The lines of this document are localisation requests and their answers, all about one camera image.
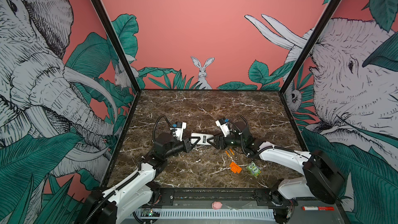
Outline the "white red remote control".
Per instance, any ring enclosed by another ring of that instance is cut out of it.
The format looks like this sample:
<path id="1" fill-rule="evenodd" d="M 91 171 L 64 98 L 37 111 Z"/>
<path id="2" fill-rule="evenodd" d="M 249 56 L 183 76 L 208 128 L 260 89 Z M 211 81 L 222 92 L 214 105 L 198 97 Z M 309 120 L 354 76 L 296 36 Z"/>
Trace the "white red remote control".
<path id="1" fill-rule="evenodd" d="M 202 139 L 201 139 L 200 143 L 197 144 L 197 146 L 199 146 L 199 145 L 210 146 L 210 144 L 207 143 L 207 139 L 212 138 L 212 137 L 214 137 L 214 136 L 211 135 L 211 134 L 203 134 L 203 133 L 200 133 L 200 134 L 202 135 Z"/>

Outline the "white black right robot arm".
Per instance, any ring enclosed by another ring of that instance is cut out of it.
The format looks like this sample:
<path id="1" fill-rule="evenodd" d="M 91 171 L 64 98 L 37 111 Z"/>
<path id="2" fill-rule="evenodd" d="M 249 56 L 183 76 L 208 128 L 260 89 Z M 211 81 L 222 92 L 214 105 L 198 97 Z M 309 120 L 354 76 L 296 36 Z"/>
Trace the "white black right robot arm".
<path id="1" fill-rule="evenodd" d="M 329 156 L 321 150 L 297 151 L 255 139 L 245 128 L 232 129 L 219 135 L 203 134 L 207 144 L 216 149 L 239 146 L 251 160 L 273 162 L 302 175 L 294 179 L 282 179 L 276 185 L 277 195 L 283 199 L 316 198 L 326 204 L 334 204 L 345 183 L 345 176 Z"/>

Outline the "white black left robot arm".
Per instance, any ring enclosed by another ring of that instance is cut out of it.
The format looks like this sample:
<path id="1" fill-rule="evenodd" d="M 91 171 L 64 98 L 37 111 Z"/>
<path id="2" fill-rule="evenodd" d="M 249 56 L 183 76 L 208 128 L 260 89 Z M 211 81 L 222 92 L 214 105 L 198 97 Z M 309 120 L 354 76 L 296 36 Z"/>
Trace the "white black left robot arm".
<path id="1" fill-rule="evenodd" d="M 180 152 L 190 152 L 202 138 L 201 135 L 192 136 L 179 141 L 170 133 L 160 134 L 137 170 L 117 185 L 89 195 L 75 223 L 120 224 L 139 207 L 158 202 L 160 190 L 153 180 L 165 169 L 167 159 Z"/>

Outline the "orange toy brick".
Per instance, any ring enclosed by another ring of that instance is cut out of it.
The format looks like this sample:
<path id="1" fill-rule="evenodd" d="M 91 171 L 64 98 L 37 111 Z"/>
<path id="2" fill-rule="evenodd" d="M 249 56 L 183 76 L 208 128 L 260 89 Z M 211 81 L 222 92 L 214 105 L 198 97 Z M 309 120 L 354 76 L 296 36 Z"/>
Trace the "orange toy brick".
<path id="1" fill-rule="evenodd" d="M 231 162 L 230 170 L 235 174 L 236 173 L 239 174 L 242 171 L 242 168 L 239 165 L 237 165 L 235 162 Z"/>

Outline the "red white marker pen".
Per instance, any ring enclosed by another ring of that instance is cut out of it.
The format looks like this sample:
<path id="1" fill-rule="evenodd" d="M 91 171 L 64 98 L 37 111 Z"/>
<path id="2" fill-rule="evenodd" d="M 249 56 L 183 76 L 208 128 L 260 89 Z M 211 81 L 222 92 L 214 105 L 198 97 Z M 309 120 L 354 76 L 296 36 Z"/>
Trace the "red white marker pen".
<path id="1" fill-rule="evenodd" d="M 304 211 L 334 211 L 334 207 L 330 206 L 303 206 Z"/>

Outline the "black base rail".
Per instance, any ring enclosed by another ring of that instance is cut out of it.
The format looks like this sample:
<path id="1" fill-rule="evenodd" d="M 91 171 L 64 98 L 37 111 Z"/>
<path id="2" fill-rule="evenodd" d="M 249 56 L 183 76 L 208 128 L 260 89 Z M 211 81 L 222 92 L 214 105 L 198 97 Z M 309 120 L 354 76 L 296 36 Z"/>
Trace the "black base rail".
<path id="1" fill-rule="evenodd" d="M 281 208 L 299 200 L 321 199 L 312 197 L 283 197 L 277 189 L 269 188 L 160 188 L 155 206 L 172 206 L 177 201 L 232 201 L 237 203 L 254 201 L 258 206 Z"/>

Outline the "black corner frame post left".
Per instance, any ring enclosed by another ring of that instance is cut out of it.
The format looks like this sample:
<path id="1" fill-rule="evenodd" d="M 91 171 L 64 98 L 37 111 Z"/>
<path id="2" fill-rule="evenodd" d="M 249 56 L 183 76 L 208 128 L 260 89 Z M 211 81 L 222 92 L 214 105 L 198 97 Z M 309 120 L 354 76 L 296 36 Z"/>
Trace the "black corner frame post left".
<path id="1" fill-rule="evenodd" d="M 115 52 L 116 52 L 118 58 L 120 59 L 122 65 L 123 65 L 123 67 L 125 69 L 125 72 L 127 73 L 127 76 L 129 78 L 129 81 L 130 81 L 134 91 L 136 93 L 140 94 L 141 93 L 141 89 L 140 89 L 140 87 L 138 85 L 138 82 L 137 82 L 137 80 L 136 80 L 136 78 L 135 78 L 135 76 L 134 76 L 134 74 L 133 74 L 133 72 L 131 70 L 131 66 L 128 63 L 127 59 L 126 59 L 125 52 L 124 52 L 124 50 L 122 48 L 121 42 L 120 42 L 120 40 L 119 40 L 119 38 L 118 38 L 118 36 L 117 36 L 117 34 L 115 32 L 115 29 L 114 29 L 114 27 L 112 25 L 112 22 L 109 19 L 109 16 L 108 16 L 108 14 L 106 12 L 106 9 L 105 9 L 102 1 L 101 0 L 90 0 L 90 1 L 91 1 L 91 3 L 93 5 L 93 7 L 94 7 L 99 19 L 100 19 L 100 21 L 102 23 L 102 26 L 105 29 L 105 32 L 106 32 L 107 36 L 110 39 L 110 42 L 111 42 L 112 46 L 115 49 Z"/>

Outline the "black corner frame post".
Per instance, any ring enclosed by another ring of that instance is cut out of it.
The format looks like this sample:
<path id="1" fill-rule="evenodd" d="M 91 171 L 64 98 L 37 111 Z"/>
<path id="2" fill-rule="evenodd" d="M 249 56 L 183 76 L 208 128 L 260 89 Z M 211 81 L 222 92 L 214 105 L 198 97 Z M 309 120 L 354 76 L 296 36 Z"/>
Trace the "black corner frame post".
<path id="1" fill-rule="evenodd" d="M 124 52 L 124 50 L 122 48 L 121 42 L 120 42 L 120 40 L 119 40 L 119 38 L 118 38 L 118 36 L 117 36 L 117 34 L 115 32 L 115 29 L 114 29 L 114 27 L 112 25 L 112 22 L 109 19 L 109 16 L 108 16 L 108 14 L 106 12 L 106 9 L 105 9 L 102 1 L 101 0 L 90 0 L 90 1 L 91 1 L 91 3 L 93 5 L 93 7 L 94 7 L 99 19 L 100 19 L 100 21 L 102 23 L 102 26 L 105 29 L 105 32 L 106 32 L 107 36 L 110 39 L 110 42 L 111 42 L 112 46 L 115 49 L 115 52 L 116 52 L 118 58 L 120 59 L 122 65 L 123 65 L 123 67 L 125 69 L 125 72 L 127 73 L 127 76 L 129 78 L 129 81 L 130 81 L 134 91 L 136 93 L 140 94 L 141 93 L 141 89 L 140 89 L 140 87 L 138 85 L 138 82 L 137 82 L 137 80 L 136 80 L 136 78 L 135 78 L 135 76 L 134 76 L 134 74 L 133 74 L 133 72 L 131 70 L 131 66 L 128 63 L 127 59 L 126 59 L 125 52 Z"/>
<path id="2" fill-rule="evenodd" d="M 328 21 L 331 19 L 333 14 L 335 13 L 336 9 L 338 8 L 339 4 L 341 3 L 342 0 L 330 0 L 323 11 L 319 21 L 317 22 L 316 26 L 314 27 L 314 30 L 309 37 L 308 41 L 306 42 L 303 50 L 301 51 L 298 59 L 296 60 L 291 72 L 289 73 L 286 81 L 284 82 L 283 86 L 279 90 L 279 95 L 283 95 L 286 93 L 288 86 L 291 84 L 293 81 L 295 75 L 299 71 L 299 69 L 302 67 L 303 63 L 309 56 L 309 53 L 311 49 L 314 47 L 316 44 L 318 38 L 324 31 Z"/>

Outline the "black corner frame post right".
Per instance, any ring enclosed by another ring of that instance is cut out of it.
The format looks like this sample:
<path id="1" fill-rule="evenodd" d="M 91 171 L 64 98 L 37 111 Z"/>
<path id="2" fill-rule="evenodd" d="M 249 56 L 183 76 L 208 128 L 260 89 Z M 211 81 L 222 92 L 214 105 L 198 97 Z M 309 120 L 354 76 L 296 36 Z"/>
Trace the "black corner frame post right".
<path id="1" fill-rule="evenodd" d="M 299 69 L 302 67 L 303 63 L 309 56 L 309 53 L 311 49 L 314 47 L 316 44 L 318 38 L 324 31 L 328 21 L 331 19 L 333 14 L 335 13 L 336 9 L 338 8 L 339 4 L 341 3 L 342 0 L 330 0 L 323 11 L 319 21 L 317 22 L 316 26 L 314 27 L 314 30 L 309 37 L 308 41 L 306 42 L 303 50 L 301 51 L 298 59 L 296 60 L 291 72 L 289 73 L 286 81 L 284 82 L 283 86 L 279 90 L 279 95 L 283 95 L 286 93 L 288 86 L 291 84 L 293 81 L 295 75 L 299 71 Z"/>

